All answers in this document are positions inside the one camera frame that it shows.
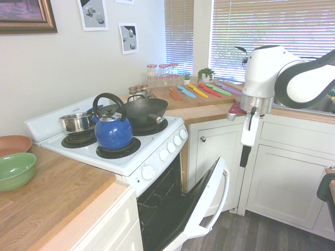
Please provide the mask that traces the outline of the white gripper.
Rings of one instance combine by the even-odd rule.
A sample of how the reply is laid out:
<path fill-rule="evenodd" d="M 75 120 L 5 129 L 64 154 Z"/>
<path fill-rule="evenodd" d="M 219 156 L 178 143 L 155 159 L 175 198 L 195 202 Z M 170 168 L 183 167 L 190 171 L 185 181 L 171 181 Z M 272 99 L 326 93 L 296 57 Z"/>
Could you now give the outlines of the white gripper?
<path fill-rule="evenodd" d="M 248 113 L 245 117 L 241 143 L 243 145 L 241 158 L 240 158 L 240 167 L 246 167 L 248 163 L 248 158 L 250 154 L 250 146 L 254 146 L 256 133 L 259 126 L 260 115 L 258 113 L 252 115 Z"/>

